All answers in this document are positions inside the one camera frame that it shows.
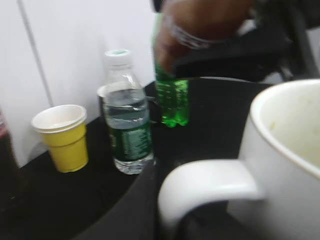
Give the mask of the person's hand with bracelet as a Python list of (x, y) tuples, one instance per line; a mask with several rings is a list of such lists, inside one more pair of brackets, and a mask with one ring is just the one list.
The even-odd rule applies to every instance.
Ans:
[(251, 0), (165, 0), (154, 44), (155, 66), (171, 74), (191, 50), (224, 43), (249, 15)]

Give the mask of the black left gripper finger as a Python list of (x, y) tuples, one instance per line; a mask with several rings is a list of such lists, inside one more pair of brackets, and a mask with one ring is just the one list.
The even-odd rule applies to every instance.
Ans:
[(171, 240), (160, 224), (160, 185), (180, 165), (179, 160), (155, 158), (133, 181), (120, 200), (76, 240)]

